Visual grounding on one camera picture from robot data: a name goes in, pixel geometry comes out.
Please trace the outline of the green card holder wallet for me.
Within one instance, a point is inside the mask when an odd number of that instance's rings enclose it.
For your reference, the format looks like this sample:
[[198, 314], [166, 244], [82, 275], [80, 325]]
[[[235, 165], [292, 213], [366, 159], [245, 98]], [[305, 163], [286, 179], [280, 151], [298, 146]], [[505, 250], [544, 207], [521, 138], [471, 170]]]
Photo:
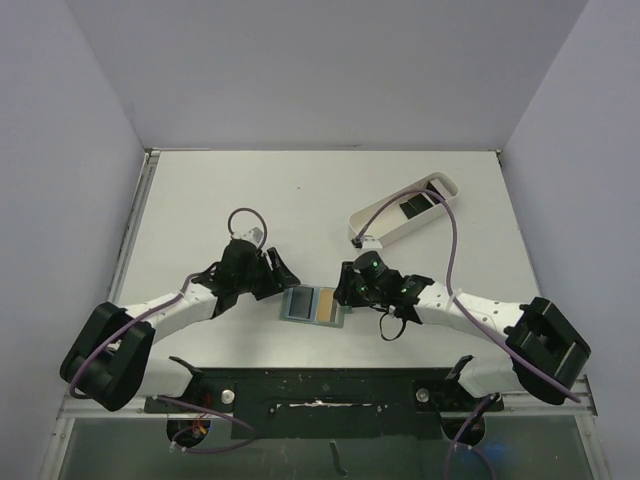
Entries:
[[288, 316], [288, 308], [289, 308], [289, 302], [290, 302], [290, 294], [291, 294], [291, 289], [288, 289], [284, 292], [284, 296], [283, 296], [283, 303], [282, 303], [282, 307], [281, 307], [281, 311], [280, 311], [280, 319], [283, 321], [288, 321], [288, 322], [294, 322], [294, 323], [300, 323], [300, 324], [305, 324], [305, 325], [314, 325], [314, 326], [320, 326], [320, 327], [327, 327], [327, 328], [336, 328], [336, 329], [340, 329], [344, 326], [344, 319], [346, 315], [349, 315], [352, 313], [352, 309], [349, 307], [344, 307], [341, 306], [335, 299], [334, 299], [334, 313], [335, 313], [335, 317], [334, 323], [331, 324], [323, 324], [323, 323], [319, 323], [316, 321], [316, 307], [317, 307], [317, 302], [318, 302], [318, 292], [321, 288], [329, 288], [329, 287], [317, 287], [317, 286], [309, 286], [309, 285], [300, 285], [300, 286], [306, 286], [306, 287], [310, 287], [314, 290], [314, 294], [313, 294], [313, 303], [312, 303], [312, 307], [311, 307], [311, 317], [309, 320], [302, 320], [302, 319], [295, 319], [295, 318], [290, 318]]

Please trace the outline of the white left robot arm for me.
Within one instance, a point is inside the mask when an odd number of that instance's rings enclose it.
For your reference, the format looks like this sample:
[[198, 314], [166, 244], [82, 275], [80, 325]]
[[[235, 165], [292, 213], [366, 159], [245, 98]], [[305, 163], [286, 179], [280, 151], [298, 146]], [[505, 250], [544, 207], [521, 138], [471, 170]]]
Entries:
[[188, 275], [174, 293], [129, 306], [98, 305], [62, 361], [60, 377], [71, 396], [108, 411], [136, 396], [157, 395], [168, 396], [180, 410], [193, 410], [204, 395], [194, 368], [180, 359], [151, 359], [153, 345], [221, 316], [243, 294], [260, 301], [300, 283], [276, 248], [233, 239], [219, 261]]

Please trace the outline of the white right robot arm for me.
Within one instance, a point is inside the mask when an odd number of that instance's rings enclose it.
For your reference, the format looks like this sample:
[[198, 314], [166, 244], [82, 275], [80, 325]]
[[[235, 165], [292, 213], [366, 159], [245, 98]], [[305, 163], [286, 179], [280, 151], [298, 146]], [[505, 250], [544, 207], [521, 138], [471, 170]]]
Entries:
[[389, 268], [376, 252], [341, 266], [334, 298], [410, 323], [449, 328], [493, 343], [504, 356], [464, 354], [445, 384], [448, 402], [469, 408], [490, 394], [527, 392], [550, 405], [575, 400], [573, 386], [591, 355], [584, 338], [551, 301], [502, 302], [467, 293], [422, 275]]

